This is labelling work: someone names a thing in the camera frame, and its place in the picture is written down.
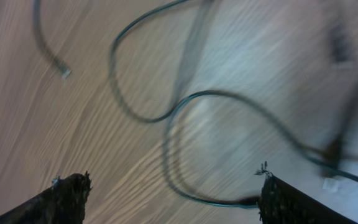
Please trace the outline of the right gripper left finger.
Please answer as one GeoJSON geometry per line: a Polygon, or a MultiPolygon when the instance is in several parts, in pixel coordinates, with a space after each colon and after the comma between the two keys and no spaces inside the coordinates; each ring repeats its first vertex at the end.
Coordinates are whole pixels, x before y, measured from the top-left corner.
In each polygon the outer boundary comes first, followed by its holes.
{"type": "Polygon", "coordinates": [[[91,189],[88,172],[57,177],[51,187],[0,215],[0,224],[82,224],[91,189]]]}

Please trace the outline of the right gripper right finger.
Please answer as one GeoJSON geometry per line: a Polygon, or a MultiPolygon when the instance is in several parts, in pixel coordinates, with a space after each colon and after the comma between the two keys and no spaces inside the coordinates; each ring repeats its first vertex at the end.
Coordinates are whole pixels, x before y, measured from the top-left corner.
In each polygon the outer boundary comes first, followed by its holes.
{"type": "Polygon", "coordinates": [[[266,162],[256,174],[265,175],[257,202],[263,224],[356,224],[273,175],[266,162]]]}

